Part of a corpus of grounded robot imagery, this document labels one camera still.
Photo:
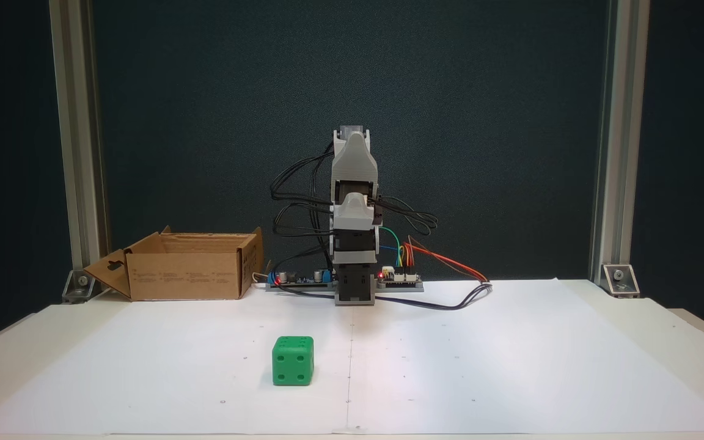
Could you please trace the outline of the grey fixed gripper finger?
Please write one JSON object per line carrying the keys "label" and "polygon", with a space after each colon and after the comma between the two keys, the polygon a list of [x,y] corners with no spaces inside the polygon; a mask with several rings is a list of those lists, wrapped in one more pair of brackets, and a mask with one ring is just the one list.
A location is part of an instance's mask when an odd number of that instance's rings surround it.
{"label": "grey fixed gripper finger", "polygon": [[380,227],[381,216],[368,195],[349,192],[343,200],[333,203],[333,229],[368,231]]}

